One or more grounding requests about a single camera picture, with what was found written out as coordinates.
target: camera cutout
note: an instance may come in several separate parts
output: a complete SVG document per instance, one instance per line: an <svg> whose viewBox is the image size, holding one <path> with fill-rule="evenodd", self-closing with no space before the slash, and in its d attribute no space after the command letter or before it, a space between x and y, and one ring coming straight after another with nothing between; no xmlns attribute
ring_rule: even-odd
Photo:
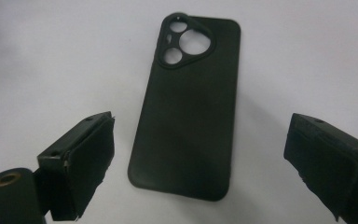
<svg viewBox="0 0 358 224"><path fill-rule="evenodd" d="M168 64L176 64L182 60L182 51L176 48L167 49L164 54L164 61Z"/></svg>
<svg viewBox="0 0 358 224"><path fill-rule="evenodd" d="M176 18L177 21L172 21L170 23L170 28L176 33L182 33L187 28L187 23L184 21L179 21L180 17Z"/></svg>
<svg viewBox="0 0 358 224"><path fill-rule="evenodd" d="M202 54L211 46L211 39L195 30L188 30L179 39L179 46L187 54Z"/></svg>

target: white surface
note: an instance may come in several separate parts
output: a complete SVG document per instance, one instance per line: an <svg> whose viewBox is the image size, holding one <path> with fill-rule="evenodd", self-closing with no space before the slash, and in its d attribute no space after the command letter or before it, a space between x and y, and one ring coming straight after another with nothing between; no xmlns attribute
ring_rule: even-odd
<svg viewBox="0 0 358 224"><path fill-rule="evenodd" d="M176 11L241 25L231 187L218 203L127 178L160 24ZM35 170L41 151L108 110L116 156L78 223L336 223L282 154L294 112L358 138L358 1L0 1L0 172Z"/></svg>

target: black plastic part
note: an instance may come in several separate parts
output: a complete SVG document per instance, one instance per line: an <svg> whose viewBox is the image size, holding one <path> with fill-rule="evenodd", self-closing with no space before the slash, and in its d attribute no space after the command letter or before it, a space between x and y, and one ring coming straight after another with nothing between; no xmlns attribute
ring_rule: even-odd
<svg viewBox="0 0 358 224"><path fill-rule="evenodd" d="M358 139L320 119L294 114L284 157L336 219L358 224Z"/></svg>
<svg viewBox="0 0 358 224"><path fill-rule="evenodd" d="M83 215L113 159L114 122L110 112L83 119L37 157L42 210L54 220Z"/></svg>
<svg viewBox="0 0 358 224"><path fill-rule="evenodd" d="M33 173L16 168L0 173L0 224L44 224Z"/></svg>
<svg viewBox="0 0 358 224"><path fill-rule="evenodd" d="M186 29L173 32L173 21ZM190 29L208 36L211 46L166 63L165 51L180 49ZM240 41L235 21L183 13L163 21L128 170L134 186L208 201L227 194Z"/></svg>

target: screw hole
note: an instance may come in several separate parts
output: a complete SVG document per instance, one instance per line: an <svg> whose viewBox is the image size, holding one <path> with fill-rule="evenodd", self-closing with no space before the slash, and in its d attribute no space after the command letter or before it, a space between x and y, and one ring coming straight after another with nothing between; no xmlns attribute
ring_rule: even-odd
<svg viewBox="0 0 358 224"><path fill-rule="evenodd" d="M20 173L10 173L0 177L0 187L4 187L18 181L21 177Z"/></svg>
<svg viewBox="0 0 358 224"><path fill-rule="evenodd" d="M59 152L59 151L53 151L53 152L51 152L51 154L50 154L51 157L56 157L56 156L58 156L58 155L60 155L60 152Z"/></svg>

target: black phone case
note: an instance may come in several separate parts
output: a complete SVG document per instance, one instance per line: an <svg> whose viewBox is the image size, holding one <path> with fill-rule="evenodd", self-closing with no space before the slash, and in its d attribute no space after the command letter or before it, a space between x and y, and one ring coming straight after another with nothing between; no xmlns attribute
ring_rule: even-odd
<svg viewBox="0 0 358 224"><path fill-rule="evenodd" d="M173 21L187 23L173 32ZM177 64L167 49L193 29L211 39L200 55L182 50ZM241 28L231 20L174 13L163 21L128 170L138 188L208 201L228 191Z"/></svg>

